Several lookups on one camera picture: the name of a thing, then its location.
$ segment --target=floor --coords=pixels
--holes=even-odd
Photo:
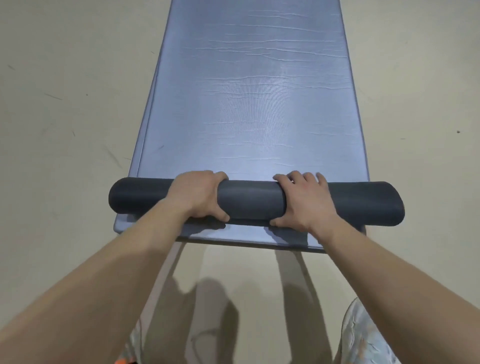
[[[480,2],[341,4],[371,179],[391,182],[407,212],[400,226],[368,233],[480,306]],[[108,190],[128,172],[168,7],[0,3],[0,327],[114,237]],[[326,255],[175,250],[153,305],[183,318],[168,331],[153,313],[150,357],[176,363],[192,350],[170,333],[195,324],[178,307],[213,309],[201,289],[223,297],[227,325],[216,335],[230,340],[228,361],[313,363],[335,351],[355,294]],[[211,336],[190,339],[213,347]]]

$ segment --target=rolled black mat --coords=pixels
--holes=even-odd
[[[108,195],[110,207],[118,214],[143,215],[167,195],[173,180],[126,177],[117,181]],[[395,226],[405,209],[396,189],[387,182],[330,182],[337,213],[355,227]],[[285,213],[285,194],[277,182],[223,181],[218,186],[218,204],[236,220],[268,226]]]

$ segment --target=wrinkled vinyl surface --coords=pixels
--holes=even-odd
[[[338,0],[172,1],[129,175],[189,170],[368,180]],[[118,215],[115,231],[132,220]],[[182,236],[321,249],[311,236],[258,226],[187,225]]]

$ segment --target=hand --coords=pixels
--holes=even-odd
[[[332,222],[338,218],[335,206],[328,191],[328,183],[323,175],[317,173],[317,179],[311,173],[303,175],[297,170],[285,174],[276,174],[276,180],[287,197],[285,215],[270,221],[270,225],[308,231],[325,241],[331,238]]]
[[[218,185],[227,179],[225,172],[213,173],[211,170],[182,173],[173,180],[165,199],[185,210],[187,217],[211,215],[227,222],[230,217],[216,200]]]

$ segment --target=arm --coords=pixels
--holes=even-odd
[[[226,174],[178,176],[165,199],[0,331],[9,364],[113,363],[188,217],[228,221],[216,200]]]
[[[274,177],[287,211],[271,224],[315,236],[402,363],[480,363],[480,310],[342,220],[317,177]]]

